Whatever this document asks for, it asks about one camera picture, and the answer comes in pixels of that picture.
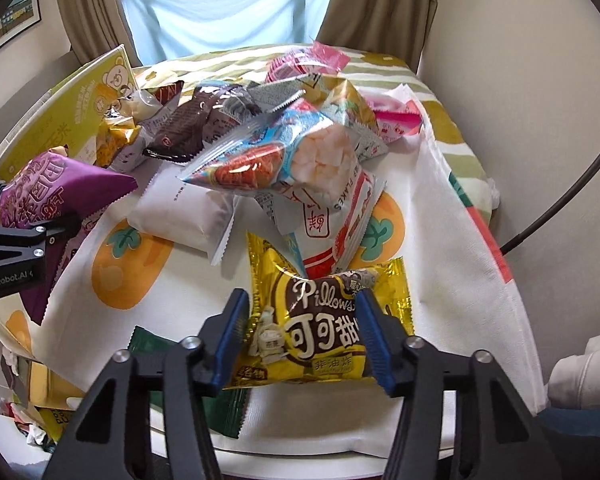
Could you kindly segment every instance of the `pink snack bag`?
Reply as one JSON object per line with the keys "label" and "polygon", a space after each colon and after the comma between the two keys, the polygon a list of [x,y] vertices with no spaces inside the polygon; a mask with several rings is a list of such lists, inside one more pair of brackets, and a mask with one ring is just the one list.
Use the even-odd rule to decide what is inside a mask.
{"label": "pink snack bag", "polygon": [[314,41],[312,46],[293,48],[272,59],[265,82],[309,73],[338,75],[349,61],[351,58],[337,48]]}
{"label": "pink snack bag", "polygon": [[386,94],[360,92],[378,122],[378,134],[390,144],[400,137],[416,135],[422,126],[420,111],[413,100],[403,103]]}
{"label": "pink snack bag", "polygon": [[67,242],[46,245],[45,283],[20,293],[31,320],[42,324],[56,281],[104,208],[138,185],[129,175],[104,170],[49,150],[22,168],[0,194],[0,225],[26,229],[31,223],[77,213],[82,227]]}

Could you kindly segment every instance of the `purple snack bag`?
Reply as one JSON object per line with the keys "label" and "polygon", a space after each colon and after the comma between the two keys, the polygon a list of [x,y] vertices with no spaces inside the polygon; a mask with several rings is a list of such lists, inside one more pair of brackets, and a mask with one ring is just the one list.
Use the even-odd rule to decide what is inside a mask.
{"label": "purple snack bag", "polygon": [[31,320],[42,324],[56,281],[80,243],[112,202],[138,187],[129,175],[90,166],[51,150],[22,168],[0,194],[0,225],[26,229],[33,222],[77,213],[82,228],[65,243],[46,247],[46,280],[23,290],[20,299]]}

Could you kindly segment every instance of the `metal screw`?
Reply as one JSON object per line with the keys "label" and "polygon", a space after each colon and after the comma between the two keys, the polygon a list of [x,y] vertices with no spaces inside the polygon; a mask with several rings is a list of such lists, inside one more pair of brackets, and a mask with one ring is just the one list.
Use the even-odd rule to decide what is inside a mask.
{"label": "metal screw", "polygon": [[184,338],[180,344],[187,350],[195,350],[202,345],[202,339],[198,336],[190,335],[189,337]]}
{"label": "metal screw", "polygon": [[483,364],[488,364],[493,361],[493,356],[486,350],[478,350],[475,353],[475,360]]}
{"label": "metal screw", "polygon": [[129,350],[117,350],[113,352],[111,358],[117,363],[125,363],[131,359],[131,352]]}
{"label": "metal screw", "polygon": [[407,338],[406,345],[409,348],[422,348],[424,346],[424,339],[421,338],[419,335],[411,335]]}

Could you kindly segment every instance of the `green striped bedsheet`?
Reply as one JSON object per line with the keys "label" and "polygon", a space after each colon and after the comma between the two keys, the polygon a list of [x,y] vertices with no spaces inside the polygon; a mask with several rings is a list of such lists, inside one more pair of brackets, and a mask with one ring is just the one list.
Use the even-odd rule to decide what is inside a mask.
{"label": "green striped bedsheet", "polygon": [[[138,68],[134,72],[140,88],[154,88],[183,80],[184,94],[191,94],[195,85],[203,79],[263,82],[269,60],[293,46],[299,45],[264,45],[198,54]],[[343,51],[351,61],[341,74],[357,88],[387,91],[401,83],[410,86],[430,117],[436,143],[451,172],[488,224],[492,202],[487,176],[434,93],[397,57],[350,49]]]}

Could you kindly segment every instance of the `light blue curtain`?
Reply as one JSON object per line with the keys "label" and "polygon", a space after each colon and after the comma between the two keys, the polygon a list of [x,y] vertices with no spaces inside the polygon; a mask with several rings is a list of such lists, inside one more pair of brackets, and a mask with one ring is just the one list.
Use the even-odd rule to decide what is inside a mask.
{"label": "light blue curtain", "polygon": [[310,43],[329,0],[122,0],[144,65],[266,43]]}

